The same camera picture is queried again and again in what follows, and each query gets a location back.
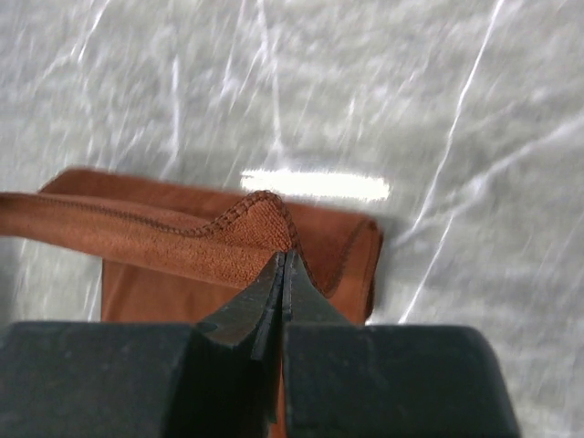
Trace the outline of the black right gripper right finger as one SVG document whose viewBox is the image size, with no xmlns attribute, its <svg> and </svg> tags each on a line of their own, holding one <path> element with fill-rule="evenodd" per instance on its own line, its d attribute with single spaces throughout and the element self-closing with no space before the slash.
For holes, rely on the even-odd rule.
<svg viewBox="0 0 584 438">
<path fill-rule="evenodd" d="M 296 252 L 283 279 L 290 437 L 517 437 L 497 356 L 467 326 L 356 325 L 312 285 Z"/>
</svg>

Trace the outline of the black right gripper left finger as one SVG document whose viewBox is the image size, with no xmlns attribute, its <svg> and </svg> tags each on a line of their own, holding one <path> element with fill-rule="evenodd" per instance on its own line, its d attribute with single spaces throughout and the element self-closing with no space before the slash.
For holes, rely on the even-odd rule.
<svg viewBox="0 0 584 438">
<path fill-rule="evenodd" d="M 25 321 L 1 337 L 4 437 L 264 437 L 284 257 L 190 323 Z"/>
</svg>

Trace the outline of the rust brown towel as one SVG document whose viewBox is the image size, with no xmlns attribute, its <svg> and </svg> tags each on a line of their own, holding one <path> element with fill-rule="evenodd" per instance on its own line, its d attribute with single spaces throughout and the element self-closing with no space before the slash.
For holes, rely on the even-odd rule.
<svg viewBox="0 0 584 438">
<path fill-rule="evenodd" d="M 316 290 L 364 325 L 382 235 L 361 214 L 116 174 L 67 171 L 38 193 L 3 193 L 1 232 L 100 257 L 105 323 L 197 323 L 275 254 L 300 255 Z M 277 412 L 285 415 L 283 291 Z"/>
</svg>

